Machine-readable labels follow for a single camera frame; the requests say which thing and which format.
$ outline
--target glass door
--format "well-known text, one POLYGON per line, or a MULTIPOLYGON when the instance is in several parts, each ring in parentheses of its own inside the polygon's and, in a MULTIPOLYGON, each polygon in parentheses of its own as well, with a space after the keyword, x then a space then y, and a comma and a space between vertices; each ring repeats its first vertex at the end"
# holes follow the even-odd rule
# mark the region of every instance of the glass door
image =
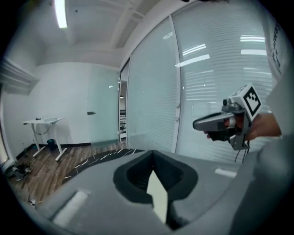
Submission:
POLYGON ((119 72, 93 65, 90 71, 88 130, 91 145, 105 147, 119 141, 119 72))

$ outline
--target wooden floor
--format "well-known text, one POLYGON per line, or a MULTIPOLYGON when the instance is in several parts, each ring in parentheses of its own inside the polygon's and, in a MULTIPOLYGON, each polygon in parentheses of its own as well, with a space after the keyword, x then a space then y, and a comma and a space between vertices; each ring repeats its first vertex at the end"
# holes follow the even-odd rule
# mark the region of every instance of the wooden floor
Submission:
POLYGON ((39 205, 62 185, 66 173, 79 162, 101 152, 124 148, 124 142, 97 149, 92 146, 69 147, 58 162, 55 161, 59 154, 58 149, 51 152, 49 148, 45 148, 36 158, 33 158, 36 149, 31 149, 27 158, 22 157, 18 161, 19 164, 31 161, 31 173, 18 182, 15 177, 9 181, 19 199, 26 202, 36 200, 39 205))

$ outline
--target window blinds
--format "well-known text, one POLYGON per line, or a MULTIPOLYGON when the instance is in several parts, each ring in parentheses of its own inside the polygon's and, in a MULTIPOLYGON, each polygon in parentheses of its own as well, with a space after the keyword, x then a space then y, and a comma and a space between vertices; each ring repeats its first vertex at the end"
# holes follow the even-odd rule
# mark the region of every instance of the window blinds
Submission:
MULTIPOLYGON (((265 98, 272 77, 265 38, 256 10, 246 3, 197 3, 173 15, 180 51, 181 118, 176 153, 207 160, 233 162, 237 154, 227 142, 212 142, 192 128, 192 122, 218 112, 222 100, 252 83, 269 112, 265 98)), ((260 149, 269 139, 250 142, 260 149)))
POLYGON ((176 66, 168 19, 149 33, 133 52, 127 96, 128 148, 171 151, 176 66))

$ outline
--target human hand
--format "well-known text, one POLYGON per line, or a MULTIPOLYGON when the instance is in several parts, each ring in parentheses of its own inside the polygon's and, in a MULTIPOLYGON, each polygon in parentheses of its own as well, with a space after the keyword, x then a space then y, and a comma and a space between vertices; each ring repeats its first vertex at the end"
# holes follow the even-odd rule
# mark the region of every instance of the human hand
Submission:
MULTIPOLYGON (((236 127, 242 128, 244 122, 244 116, 235 116, 236 127)), ((229 126, 229 120, 225 120, 225 126, 229 126)), ((281 130, 277 124, 277 121, 272 113, 261 113, 258 114, 252 122, 250 132, 246 136, 246 140, 254 140, 261 136, 280 136, 281 130)))

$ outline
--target frosted glass panel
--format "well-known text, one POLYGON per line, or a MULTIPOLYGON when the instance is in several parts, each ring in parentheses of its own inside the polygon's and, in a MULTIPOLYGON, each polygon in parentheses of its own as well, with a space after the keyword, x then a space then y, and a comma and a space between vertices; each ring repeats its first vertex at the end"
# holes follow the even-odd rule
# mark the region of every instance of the frosted glass panel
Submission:
POLYGON ((169 20, 131 56, 127 93, 129 148, 171 151, 176 106, 175 53, 169 20))
MULTIPOLYGON (((209 140, 192 122, 218 112, 222 100, 244 84, 253 83, 265 98, 272 77, 258 13, 246 3, 197 3, 173 16, 181 67, 181 118, 176 152, 190 157, 232 162, 237 154, 228 142, 209 140)), ((250 142, 260 149, 268 139, 250 142)), ((243 151, 238 159, 241 161, 243 151)))
POLYGON ((87 111, 91 144, 101 147, 119 139, 119 73, 93 66, 90 74, 87 111))

